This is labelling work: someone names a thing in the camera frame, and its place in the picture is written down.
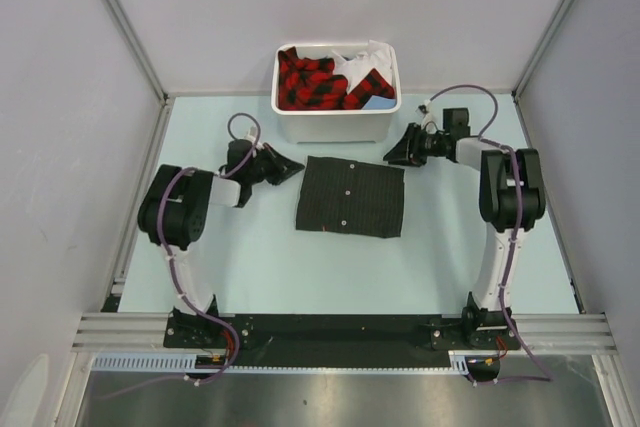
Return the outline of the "aluminium frame rail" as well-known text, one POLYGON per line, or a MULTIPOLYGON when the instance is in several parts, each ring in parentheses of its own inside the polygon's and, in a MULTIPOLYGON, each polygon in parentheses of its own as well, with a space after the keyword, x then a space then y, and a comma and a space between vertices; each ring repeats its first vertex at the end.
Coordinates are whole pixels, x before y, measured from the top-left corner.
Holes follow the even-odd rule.
MULTIPOLYGON (((74 352, 160 352, 166 314, 86 313, 74 352)), ((517 329, 537 355, 613 355, 617 347, 603 314, 516 314, 517 329)))

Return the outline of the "white plastic bin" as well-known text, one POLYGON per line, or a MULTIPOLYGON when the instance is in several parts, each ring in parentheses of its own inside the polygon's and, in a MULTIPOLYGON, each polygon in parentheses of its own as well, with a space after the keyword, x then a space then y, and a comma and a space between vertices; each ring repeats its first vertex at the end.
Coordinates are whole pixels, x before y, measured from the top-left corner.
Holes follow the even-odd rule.
POLYGON ((275 54, 271 105, 292 143, 381 142, 401 102, 385 42, 287 44, 275 54))

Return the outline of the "white shirt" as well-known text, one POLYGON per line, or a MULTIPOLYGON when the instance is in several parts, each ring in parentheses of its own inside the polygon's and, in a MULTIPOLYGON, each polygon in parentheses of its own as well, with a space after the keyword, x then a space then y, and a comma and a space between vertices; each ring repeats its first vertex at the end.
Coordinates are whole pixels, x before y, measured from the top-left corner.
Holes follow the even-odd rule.
POLYGON ((387 43, 370 40, 367 47, 347 57, 336 50, 331 51, 334 61, 333 73, 347 80, 347 92, 351 93, 373 70, 388 83, 393 80, 392 51, 387 43))

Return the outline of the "dark pinstriped long sleeve shirt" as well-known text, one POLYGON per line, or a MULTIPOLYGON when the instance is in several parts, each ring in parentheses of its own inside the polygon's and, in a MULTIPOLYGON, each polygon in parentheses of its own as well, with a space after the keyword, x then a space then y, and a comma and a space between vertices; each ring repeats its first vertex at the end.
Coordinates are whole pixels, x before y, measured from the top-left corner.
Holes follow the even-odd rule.
POLYGON ((381 239, 402 234, 405 172, 334 157, 307 158, 296 209, 300 231, 381 239))

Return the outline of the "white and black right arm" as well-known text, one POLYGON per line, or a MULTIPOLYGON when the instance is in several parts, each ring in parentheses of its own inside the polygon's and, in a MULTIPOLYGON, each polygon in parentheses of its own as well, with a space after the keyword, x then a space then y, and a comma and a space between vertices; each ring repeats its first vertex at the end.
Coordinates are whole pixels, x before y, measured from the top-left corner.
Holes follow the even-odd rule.
POLYGON ((472 135, 466 108, 445 109, 440 129, 431 131, 429 124, 409 124, 383 161, 421 167, 430 158, 446 158, 479 173, 478 207, 486 224, 484 253, 460 320, 451 327, 472 349, 517 349, 511 283, 522 244, 546 210, 539 153, 472 135))

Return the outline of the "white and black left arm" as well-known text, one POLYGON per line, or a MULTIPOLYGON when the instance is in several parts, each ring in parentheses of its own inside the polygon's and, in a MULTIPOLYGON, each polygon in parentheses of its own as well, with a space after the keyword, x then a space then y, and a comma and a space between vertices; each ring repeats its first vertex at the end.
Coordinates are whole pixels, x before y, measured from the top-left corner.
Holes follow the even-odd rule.
POLYGON ((215 294, 195 268, 181 265, 205 231, 212 206, 243 208, 262 182, 278 186, 304 170, 268 143, 236 139, 227 147, 226 163, 217 172, 163 164, 156 172, 137 213, 139 230, 164 251, 177 302, 175 309, 191 314, 186 334, 197 345, 214 344, 221 323, 214 317, 215 294))

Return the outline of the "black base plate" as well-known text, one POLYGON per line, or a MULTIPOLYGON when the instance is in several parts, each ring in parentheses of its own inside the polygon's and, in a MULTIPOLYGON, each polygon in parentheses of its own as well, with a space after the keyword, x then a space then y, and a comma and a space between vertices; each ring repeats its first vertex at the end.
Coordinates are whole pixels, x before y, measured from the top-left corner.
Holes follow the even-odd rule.
POLYGON ((436 350, 518 350, 506 325, 472 330, 459 317, 442 315, 236 314, 221 319, 234 329, 243 348, 269 340, 405 341, 436 350))

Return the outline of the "red black plaid shirt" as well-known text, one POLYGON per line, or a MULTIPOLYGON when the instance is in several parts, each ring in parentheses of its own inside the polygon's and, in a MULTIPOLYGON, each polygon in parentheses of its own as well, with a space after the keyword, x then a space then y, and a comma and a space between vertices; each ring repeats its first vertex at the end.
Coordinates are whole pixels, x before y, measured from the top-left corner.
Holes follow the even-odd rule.
POLYGON ((300 57, 295 47, 277 53, 277 108, 285 112, 362 110, 371 96, 396 99, 396 89, 373 70, 351 93, 333 73, 334 61, 300 57))

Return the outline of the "light blue shirt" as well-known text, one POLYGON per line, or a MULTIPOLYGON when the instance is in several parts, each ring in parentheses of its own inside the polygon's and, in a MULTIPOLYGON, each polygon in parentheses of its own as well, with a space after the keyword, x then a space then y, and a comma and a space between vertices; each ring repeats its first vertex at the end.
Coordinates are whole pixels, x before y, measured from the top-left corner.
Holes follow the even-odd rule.
POLYGON ((380 96, 371 96, 369 100, 363 105, 363 111, 379 111, 379 110, 393 110, 396 107, 395 98, 385 98, 380 96))

